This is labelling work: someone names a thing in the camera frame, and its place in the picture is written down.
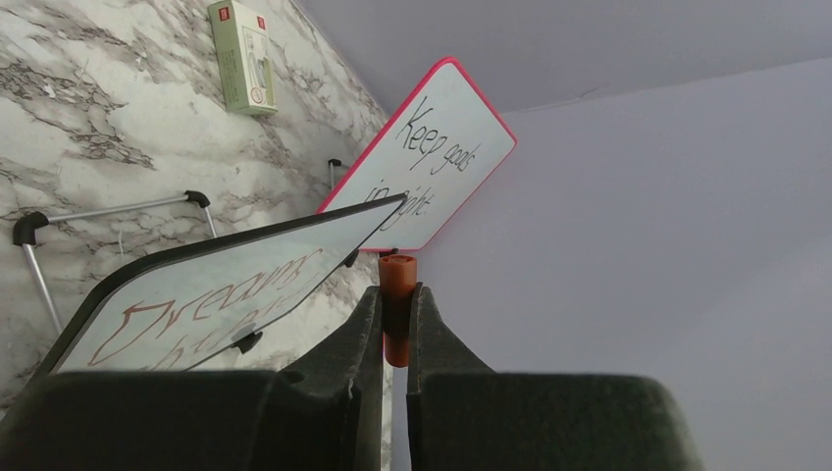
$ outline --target red handwriting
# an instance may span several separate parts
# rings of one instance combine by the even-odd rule
[[[164,343],[158,339],[174,325],[181,325],[181,322],[190,324],[204,322],[220,311],[228,309],[241,301],[259,297],[258,295],[260,293],[277,292],[276,298],[270,299],[272,296],[265,297],[265,302],[261,304],[263,307],[251,310],[242,316],[230,329],[223,331],[220,328],[214,329],[205,338],[196,340],[196,342],[190,344],[184,343],[185,339],[188,338],[188,335],[184,335],[155,366],[143,367],[141,369],[170,369],[186,354],[210,352],[221,345],[227,344],[231,341],[230,337],[243,327],[266,318],[275,309],[284,307],[288,301],[297,299],[307,289],[312,288],[311,285],[317,280],[319,272],[315,272],[314,275],[309,277],[309,280],[303,286],[295,287],[293,284],[300,276],[303,265],[311,257],[323,251],[323,248],[318,248],[307,255],[289,260],[269,274],[260,272],[238,284],[209,289],[182,304],[177,299],[171,299],[161,303],[146,303],[145,300],[141,300],[122,312],[122,324],[110,337],[98,346],[87,362],[87,366],[96,366],[104,361],[115,358],[140,340],[156,343],[161,341]],[[166,318],[167,322],[163,325],[162,321]],[[137,323],[144,324],[148,321],[150,321],[150,324],[146,328],[135,335],[130,334],[128,326]],[[163,325],[160,332],[155,336],[149,334],[157,325]],[[206,350],[205,348],[209,340],[213,340],[213,342]]]

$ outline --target marble surface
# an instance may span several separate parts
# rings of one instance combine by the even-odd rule
[[[56,338],[14,222],[205,192],[220,235],[312,214],[327,160],[359,155],[385,115],[287,0],[247,0],[269,23],[280,113],[225,111],[201,0],[0,0],[0,409]],[[66,323],[87,292],[144,254],[209,235],[179,204],[38,232],[36,249]],[[253,351],[213,368],[282,368],[335,329],[375,261],[339,269]],[[390,371],[386,374],[390,384]],[[390,395],[385,400],[389,462]]]

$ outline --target gray wall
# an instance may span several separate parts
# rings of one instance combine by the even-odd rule
[[[828,0],[297,0],[392,112],[445,55],[502,112],[832,57]]]
[[[832,60],[507,114],[517,149],[420,278],[496,369],[658,378],[708,469],[828,470],[829,83]]]

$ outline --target green box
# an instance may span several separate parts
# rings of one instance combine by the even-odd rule
[[[208,7],[226,110],[243,115],[277,113],[266,18],[238,2]]]

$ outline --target brown cylindrical object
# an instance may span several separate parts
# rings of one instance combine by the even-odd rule
[[[398,368],[408,363],[410,301],[416,289],[416,274],[416,259],[413,257],[396,254],[379,259],[385,358],[390,365]]]

